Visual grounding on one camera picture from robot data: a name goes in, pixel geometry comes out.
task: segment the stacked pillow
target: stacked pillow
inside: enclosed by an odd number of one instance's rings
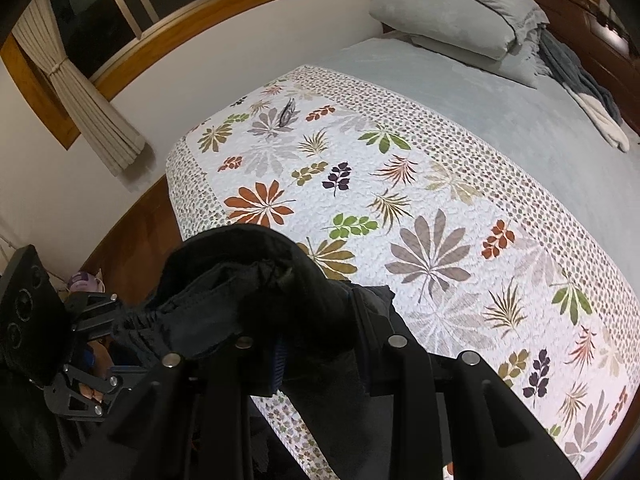
[[[540,29],[534,0],[372,0],[370,14],[419,46],[536,88]]]

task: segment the window frame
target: window frame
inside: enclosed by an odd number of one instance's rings
[[[145,70],[191,38],[246,10],[272,1],[196,0],[155,24],[158,26],[149,29],[151,32],[143,34],[133,46],[128,44],[121,49],[98,70],[92,82],[111,101]],[[0,58],[31,109],[68,150],[80,132],[44,74],[28,59],[12,34],[0,48]]]

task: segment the gray bed sheet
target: gray bed sheet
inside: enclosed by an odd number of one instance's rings
[[[315,64],[415,100],[508,156],[586,227],[640,296],[640,137],[628,153],[613,149],[549,77],[528,88],[396,39]]]

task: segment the white quilt with leaf pattern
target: white quilt with leaf pattern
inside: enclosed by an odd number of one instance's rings
[[[637,298],[553,196],[459,125],[303,66],[191,130],[167,176],[184,238],[257,223],[329,278],[387,284],[425,349],[478,351],[582,476],[615,434],[640,377]],[[283,394],[255,400],[311,479],[336,478]]]

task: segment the curtain tie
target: curtain tie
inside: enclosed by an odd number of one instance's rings
[[[62,64],[69,59],[67,56],[63,57],[62,60],[60,60],[59,63],[56,63],[53,68],[51,70],[49,70],[49,73],[47,74],[47,77],[51,77],[52,75],[54,75],[58,70],[60,70],[60,67],[62,66]]]

